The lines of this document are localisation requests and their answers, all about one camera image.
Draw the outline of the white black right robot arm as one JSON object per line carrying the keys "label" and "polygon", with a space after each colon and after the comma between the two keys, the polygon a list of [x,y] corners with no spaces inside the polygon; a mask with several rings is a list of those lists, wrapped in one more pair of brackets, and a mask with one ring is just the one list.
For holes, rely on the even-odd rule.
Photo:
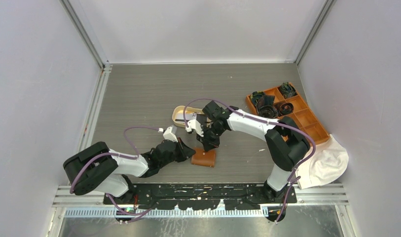
{"label": "white black right robot arm", "polygon": [[309,136],[290,117],[263,118],[233,106],[224,109],[215,101],[208,103],[202,112],[187,121],[185,129],[195,130],[205,151],[218,148],[225,131],[242,132],[266,142],[274,166],[264,184],[265,196],[272,203],[282,199],[293,170],[312,147]]}

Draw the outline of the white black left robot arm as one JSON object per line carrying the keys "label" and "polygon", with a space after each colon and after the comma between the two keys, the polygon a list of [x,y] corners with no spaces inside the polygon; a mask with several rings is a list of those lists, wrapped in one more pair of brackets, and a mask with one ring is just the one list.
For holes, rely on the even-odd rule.
{"label": "white black left robot arm", "polygon": [[168,164],[186,161],[195,153],[181,138],[163,140],[140,155],[120,153],[109,149],[105,142],[97,142],[68,158],[63,169],[71,183],[71,194],[82,196],[98,191],[128,204],[135,197],[129,175],[151,177]]}

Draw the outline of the brown leather card holder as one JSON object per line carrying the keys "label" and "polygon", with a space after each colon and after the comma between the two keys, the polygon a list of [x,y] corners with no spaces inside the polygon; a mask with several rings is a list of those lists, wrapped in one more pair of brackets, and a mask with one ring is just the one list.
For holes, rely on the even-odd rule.
{"label": "brown leather card holder", "polygon": [[195,147],[195,154],[191,158],[191,164],[205,167],[215,167],[216,151],[204,151],[202,148]]}

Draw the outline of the cream oval tray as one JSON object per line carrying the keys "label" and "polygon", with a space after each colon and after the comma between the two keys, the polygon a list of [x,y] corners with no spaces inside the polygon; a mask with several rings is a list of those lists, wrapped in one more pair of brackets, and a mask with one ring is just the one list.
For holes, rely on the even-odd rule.
{"label": "cream oval tray", "polygon": [[[177,127],[185,127],[185,123],[184,123],[184,108],[185,106],[181,105],[181,106],[177,106],[175,107],[173,113],[172,113],[172,121],[175,124],[175,126]],[[186,121],[189,121],[191,119],[193,119],[194,114],[203,114],[201,109],[198,108],[193,108],[193,107],[187,107],[186,111],[185,111],[185,118]]]}

